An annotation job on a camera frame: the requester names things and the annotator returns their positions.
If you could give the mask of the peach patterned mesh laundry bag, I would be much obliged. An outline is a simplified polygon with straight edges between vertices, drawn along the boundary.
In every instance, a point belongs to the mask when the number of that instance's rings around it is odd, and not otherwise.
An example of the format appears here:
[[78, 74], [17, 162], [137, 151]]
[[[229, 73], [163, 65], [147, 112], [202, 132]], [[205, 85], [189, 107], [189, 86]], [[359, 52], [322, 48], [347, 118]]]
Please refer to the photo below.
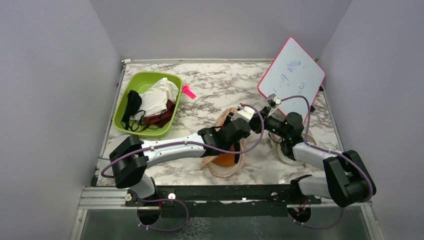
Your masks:
[[[230, 107], [227, 108], [222, 112], [222, 114], [217, 118], [215, 122], [215, 127], [222, 126], [226, 120], [226, 117], [230, 113], [235, 113], [237, 111], [237, 108]], [[245, 150], [245, 139], [242, 138], [239, 142], [237, 142], [236, 146], [231, 146], [230, 151], [232, 152], [239, 152]], [[208, 168], [209, 172], [219, 178], [229, 178], [231, 176], [234, 176], [244, 165], [245, 165], [245, 159], [246, 154], [240, 154], [239, 162], [235, 166], [231, 167], [220, 167], [212, 163], [212, 160], [214, 160], [216, 156], [207, 156], [204, 157], [201, 164], [200, 164], [200, 170], [203, 170], [205, 168]]]

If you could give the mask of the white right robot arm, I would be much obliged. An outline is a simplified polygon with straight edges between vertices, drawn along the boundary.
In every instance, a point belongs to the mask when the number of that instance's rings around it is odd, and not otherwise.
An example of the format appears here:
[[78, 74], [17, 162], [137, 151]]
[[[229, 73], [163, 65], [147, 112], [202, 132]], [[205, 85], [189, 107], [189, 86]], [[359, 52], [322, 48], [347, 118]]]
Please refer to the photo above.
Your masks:
[[307, 174], [290, 182], [289, 199], [300, 204], [308, 196], [332, 199], [339, 207], [367, 202], [377, 192], [374, 181], [360, 155], [354, 150], [332, 151], [306, 141], [303, 117], [290, 112], [281, 121], [266, 114], [269, 107], [255, 113], [249, 124], [253, 131], [262, 130], [279, 136], [282, 154], [294, 162], [303, 162], [324, 171], [324, 176]]

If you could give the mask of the orange bra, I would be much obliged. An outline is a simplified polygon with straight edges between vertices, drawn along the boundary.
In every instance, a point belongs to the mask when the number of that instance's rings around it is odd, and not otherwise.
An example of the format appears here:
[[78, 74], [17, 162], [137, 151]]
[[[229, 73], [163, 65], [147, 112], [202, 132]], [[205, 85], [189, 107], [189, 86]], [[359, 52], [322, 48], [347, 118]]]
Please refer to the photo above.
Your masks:
[[212, 160], [212, 163], [219, 166], [219, 167], [233, 167], [235, 166], [240, 160], [239, 154], [229, 154], [229, 153], [222, 153], [215, 157], [214, 160]]

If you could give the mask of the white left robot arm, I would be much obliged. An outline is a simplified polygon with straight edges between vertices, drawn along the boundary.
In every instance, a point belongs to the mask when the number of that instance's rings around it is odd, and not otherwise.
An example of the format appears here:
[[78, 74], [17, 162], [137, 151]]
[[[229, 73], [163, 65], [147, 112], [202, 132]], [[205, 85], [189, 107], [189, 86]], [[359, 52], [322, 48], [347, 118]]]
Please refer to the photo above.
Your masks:
[[146, 169], [178, 159], [229, 154], [231, 149], [240, 152], [238, 142], [247, 138], [250, 131], [249, 122], [239, 117], [221, 127], [203, 128], [176, 139], [142, 141], [130, 135], [109, 154], [107, 168], [112, 169], [116, 188], [131, 188], [138, 199], [149, 206], [157, 200], [157, 191], [153, 179], [145, 175]]

